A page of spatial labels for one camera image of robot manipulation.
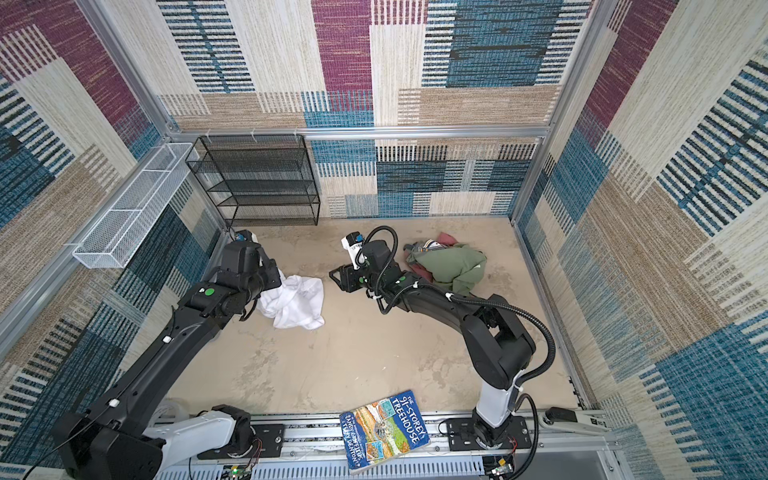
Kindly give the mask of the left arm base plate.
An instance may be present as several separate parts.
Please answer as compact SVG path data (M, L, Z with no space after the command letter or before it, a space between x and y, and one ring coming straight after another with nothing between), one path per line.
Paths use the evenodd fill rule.
M248 432L237 427L231 442L196 456L198 460L278 458L282 453L284 424L256 424Z

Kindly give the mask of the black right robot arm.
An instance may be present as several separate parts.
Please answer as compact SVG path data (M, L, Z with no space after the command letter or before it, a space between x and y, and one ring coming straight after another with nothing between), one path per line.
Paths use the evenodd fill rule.
M422 314L459 332L471 363L482 380L473 410L477 443L501 445L536 352L535 341L523 326L522 312L493 295L488 299L459 295L405 271L383 240L366 240L353 232L341 240L351 262L329 272L334 283L352 293L364 289L381 314L399 308Z

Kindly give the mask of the white cloth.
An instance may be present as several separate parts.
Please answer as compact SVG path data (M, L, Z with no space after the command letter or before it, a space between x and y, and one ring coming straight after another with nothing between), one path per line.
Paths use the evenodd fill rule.
M324 287L322 280L291 275L279 271L281 285L264 291L257 301L257 310L273 320L276 329L301 327L316 330L325 324L322 316Z

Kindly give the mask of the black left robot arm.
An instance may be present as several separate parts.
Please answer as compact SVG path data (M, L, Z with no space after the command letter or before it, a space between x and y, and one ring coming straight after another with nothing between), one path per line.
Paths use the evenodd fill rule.
M231 442L239 423L226 411L151 429L154 412L197 353L230 320L247 317L260 294L281 284L275 260L253 241L233 241L222 263L181 298L157 338L82 414L54 424L55 450L73 479L152 479L160 471Z

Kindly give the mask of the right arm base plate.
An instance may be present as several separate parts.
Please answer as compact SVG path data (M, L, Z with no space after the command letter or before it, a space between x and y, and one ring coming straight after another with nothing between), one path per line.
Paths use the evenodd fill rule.
M449 418L438 431L448 438L451 451L511 450L532 447L531 427L522 416L509 416L500 426L492 427L478 415L472 418Z

